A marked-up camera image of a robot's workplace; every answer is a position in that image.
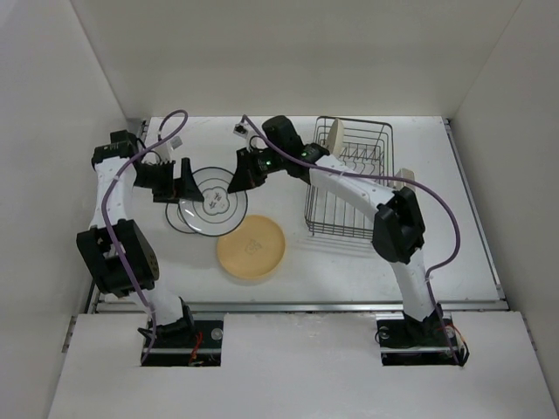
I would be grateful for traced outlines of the white patterned plate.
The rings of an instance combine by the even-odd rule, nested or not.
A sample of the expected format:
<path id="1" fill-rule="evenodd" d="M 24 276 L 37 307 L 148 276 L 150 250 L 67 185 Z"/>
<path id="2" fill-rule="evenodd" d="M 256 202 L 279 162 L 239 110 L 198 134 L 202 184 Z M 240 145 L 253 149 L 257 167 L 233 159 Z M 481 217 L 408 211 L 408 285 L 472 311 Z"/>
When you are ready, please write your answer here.
<path id="1" fill-rule="evenodd" d="M 188 226 L 181 213 L 178 203 L 167 203 L 164 209 L 164 218 L 166 224 L 175 232 L 182 235 L 197 235 L 191 227 Z"/>
<path id="2" fill-rule="evenodd" d="M 248 210 L 248 196 L 244 191 L 228 192 L 232 177 L 232 172 L 218 167 L 200 168 L 193 173 L 203 200 L 182 200 L 178 204 L 179 217 L 193 232 L 220 237 L 243 222 Z"/>

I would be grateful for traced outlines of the yellow plate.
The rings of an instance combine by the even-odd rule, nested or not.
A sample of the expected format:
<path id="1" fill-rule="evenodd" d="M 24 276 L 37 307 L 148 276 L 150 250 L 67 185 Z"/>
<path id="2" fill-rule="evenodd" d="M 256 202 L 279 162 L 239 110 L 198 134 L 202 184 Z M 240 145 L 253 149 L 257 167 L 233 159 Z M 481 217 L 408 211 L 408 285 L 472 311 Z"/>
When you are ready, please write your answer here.
<path id="1" fill-rule="evenodd" d="M 286 237 L 271 218 L 249 215 L 217 241 L 217 260 L 233 277 L 256 281 L 272 275 L 286 254 Z"/>

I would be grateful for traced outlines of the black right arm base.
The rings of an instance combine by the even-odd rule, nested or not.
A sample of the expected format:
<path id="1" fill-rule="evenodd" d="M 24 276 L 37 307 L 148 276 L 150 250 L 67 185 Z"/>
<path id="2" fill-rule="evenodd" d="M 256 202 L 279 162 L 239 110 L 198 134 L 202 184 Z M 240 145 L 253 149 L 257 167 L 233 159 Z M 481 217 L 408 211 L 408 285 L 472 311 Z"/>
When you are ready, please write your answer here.
<path id="1" fill-rule="evenodd" d="M 434 313 L 425 322 L 407 317 L 378 317 L 375 340 L 384 367 L 454 366 L 463 367 L 470 350 L 463 336 L 444 316 L 442 326 Z"/>

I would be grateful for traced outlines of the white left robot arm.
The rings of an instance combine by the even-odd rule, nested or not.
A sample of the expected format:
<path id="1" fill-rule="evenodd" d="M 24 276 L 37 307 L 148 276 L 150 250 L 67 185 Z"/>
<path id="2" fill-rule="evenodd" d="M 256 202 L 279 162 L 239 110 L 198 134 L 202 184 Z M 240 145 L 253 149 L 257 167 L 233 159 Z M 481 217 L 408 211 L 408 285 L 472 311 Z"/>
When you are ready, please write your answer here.
<path id="1" fill-rule="evenodd" d="M 141 329 L 142 335 L 182 347 L 193 341 L 197 329 L 187 304 L 159 280 L 155 251 L 132 218 L 132 195 L 134 188 L 148 189 L 154 202 L 165 204 L 200 203 L 204 198 L 189 159 L 182 159 L 181 174 L 175 177 L 173 161 L 143 162 L 140 144 L 135 135 L 122 130 L 94 150 L 96 207 L 76 243 L 101 293 L 128 297 L 148 314 L 150 322 Z"/>

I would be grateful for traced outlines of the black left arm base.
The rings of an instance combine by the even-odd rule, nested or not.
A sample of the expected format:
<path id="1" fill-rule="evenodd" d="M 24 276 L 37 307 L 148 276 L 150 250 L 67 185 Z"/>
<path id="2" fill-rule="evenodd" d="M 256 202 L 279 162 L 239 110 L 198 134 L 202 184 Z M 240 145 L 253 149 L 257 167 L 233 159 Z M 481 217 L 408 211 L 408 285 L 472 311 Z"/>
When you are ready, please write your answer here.
<path id="1" fill-rule="evenodd" d="M 157 325 L 155 341 L 152 321 L 138 332 L 144 339 L 142 367 L 220 367 L 224 339 L 224 317 L 195 316 L 192 325 L 184 319 Z"/>

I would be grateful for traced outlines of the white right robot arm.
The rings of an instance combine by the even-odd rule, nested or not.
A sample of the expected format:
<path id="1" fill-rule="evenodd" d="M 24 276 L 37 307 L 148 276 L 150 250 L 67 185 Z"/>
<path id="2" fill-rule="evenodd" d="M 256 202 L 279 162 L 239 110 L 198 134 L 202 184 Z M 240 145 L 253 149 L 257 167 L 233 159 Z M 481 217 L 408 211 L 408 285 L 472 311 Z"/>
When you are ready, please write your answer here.
<path id="1" fill-rule="evenodd" d="M 245 147 L 237 152 L 229 193 L 258 188 L 270 174 L 285 171 L 361 212 L 373 224 L 376 254 L 390 264 L 396 276 L 404 334 L 413 346 L 426 345 L 437 331 L 438 304 L 426 281 L 425 226 L 415 192 L 361 177 L 337 157 L 335 145 L 304 143 L 284 115 L 272 117 L 261 127 L 242 119 L 233 132 L 245 140 Z"/>

